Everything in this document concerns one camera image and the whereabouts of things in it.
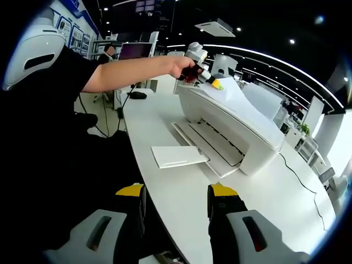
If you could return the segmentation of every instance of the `white desk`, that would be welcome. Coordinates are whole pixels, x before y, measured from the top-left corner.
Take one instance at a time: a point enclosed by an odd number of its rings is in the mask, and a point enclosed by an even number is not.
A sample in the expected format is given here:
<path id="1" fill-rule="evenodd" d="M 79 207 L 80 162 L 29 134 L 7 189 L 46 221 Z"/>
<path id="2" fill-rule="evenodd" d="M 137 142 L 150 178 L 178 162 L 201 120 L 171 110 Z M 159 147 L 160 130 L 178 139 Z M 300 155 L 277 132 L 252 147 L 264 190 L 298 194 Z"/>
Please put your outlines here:
<path id="1" fill-rule="evenodd" d="M 314 195 L 300 185 L 281 156 L 253 177 L 238 170 L 219 179 L 205 164 L 159 169 L 151 146 L 179 146 L 183 142 L 171 126 L 171 122 L 185 120 L 177 95 L 152 94 L 146 100 L 128 100 L 124 118 L 153 203 L 188 262 L 212 263 L 207 218 L 207 187 L 210 183 L 221 182 L 236 190 L 247 208 L 258 210 L 275 224 L 283 233 L 283 241 L 295 251 L 312 253 L 325 235 L 315 209 Z M 328 229 L 335 214 L 318 177 L 286 143 L 282 154 L 302 182 L 318 192 L 316 202 Z"/>

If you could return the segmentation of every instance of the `computer mouse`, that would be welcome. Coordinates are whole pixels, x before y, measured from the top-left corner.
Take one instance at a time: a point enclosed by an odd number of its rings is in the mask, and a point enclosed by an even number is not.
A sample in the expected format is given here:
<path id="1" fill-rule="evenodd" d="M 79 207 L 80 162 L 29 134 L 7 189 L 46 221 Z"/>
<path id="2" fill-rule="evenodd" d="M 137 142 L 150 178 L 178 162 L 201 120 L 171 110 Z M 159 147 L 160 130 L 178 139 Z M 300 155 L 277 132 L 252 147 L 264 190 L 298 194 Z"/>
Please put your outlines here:
<path id="1" fill-rule="evenodd" d="M 147 95 L 142 92 L 129 92 L 128 95 L 130 96 L 131 99 L 145 99 L 145 98 L 147 98 Z"/>

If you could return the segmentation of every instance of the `man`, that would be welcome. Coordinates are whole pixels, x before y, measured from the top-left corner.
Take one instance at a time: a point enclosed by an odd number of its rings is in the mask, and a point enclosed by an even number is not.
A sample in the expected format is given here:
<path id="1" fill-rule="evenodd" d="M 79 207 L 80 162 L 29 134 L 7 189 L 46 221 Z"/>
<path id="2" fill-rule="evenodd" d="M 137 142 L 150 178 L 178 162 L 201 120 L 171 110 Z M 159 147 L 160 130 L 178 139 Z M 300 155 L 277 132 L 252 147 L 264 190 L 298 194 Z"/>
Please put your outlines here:
<path id="1" fill-rule="evenodd" d="M 112 62 L 114 60 L 112 58 L 114 53 L 115 53 L 115 48 L 110 43 L 106 44 L 104 47 L 104 53 L 100 55 L 98 59 L 98 63 L 104 64 L 104 63 Z"/>
<path id="2" fill-rule="evenodd" d="M 140 179 L 127 135 L 103 139 L 77 129 L 79 93 L 110 91 L 164 74 L 178 78 L 194 65 L 190 58 L 174 56 L 98 65 L 64 46 L 51 67 L 1 91 L 2 169 L 14 190 L 7 194 L 9 224 L 28 238 L 28 246 L 60 247 L 109 195 Z"/>
<path id="3" fill-rule="evenodd" d="M 215 74 L 214 74 L 214 77 L 215 77 L 216 79 L 225 78 L 224 73 L 225 73 L 225 72 L 224 72 L 223 69 L 219 69 L 219 70 L 218 70 L 218 73 L 215 73 Z"/>

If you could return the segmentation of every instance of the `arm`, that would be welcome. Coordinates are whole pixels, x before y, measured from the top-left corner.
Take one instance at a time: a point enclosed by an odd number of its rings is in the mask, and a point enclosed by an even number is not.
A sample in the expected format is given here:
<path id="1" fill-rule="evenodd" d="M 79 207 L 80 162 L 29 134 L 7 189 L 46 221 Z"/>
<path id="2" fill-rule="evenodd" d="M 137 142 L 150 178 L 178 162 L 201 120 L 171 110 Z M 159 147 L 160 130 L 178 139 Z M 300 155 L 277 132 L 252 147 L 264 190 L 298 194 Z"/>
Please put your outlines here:
<path id="1" fill-rule="evenodd" d="M 83 92 L 106 92 L 164 74 L 179 78 L 186 67 L 193 67 L 188 57 L 157 56 L 120 60 L 99 65 L 83 88 Z"/>

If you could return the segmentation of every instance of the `potted plant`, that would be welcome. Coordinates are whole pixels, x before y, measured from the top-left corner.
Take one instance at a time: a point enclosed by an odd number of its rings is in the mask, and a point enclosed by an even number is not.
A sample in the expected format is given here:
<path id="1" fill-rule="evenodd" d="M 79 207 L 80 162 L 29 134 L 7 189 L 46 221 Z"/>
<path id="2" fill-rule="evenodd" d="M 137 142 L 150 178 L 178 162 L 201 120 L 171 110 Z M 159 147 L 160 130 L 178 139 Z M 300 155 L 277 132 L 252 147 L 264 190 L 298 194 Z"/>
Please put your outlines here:
<path id="1" fill-rule="evenodd" d="M 301 125 L 301 131 L 302 131 L 303 133 L 305 133 L 307 136 L 310 135 L 310 130 L 309 130 L 309 127 L 307 126 L 307 124 Z"/>

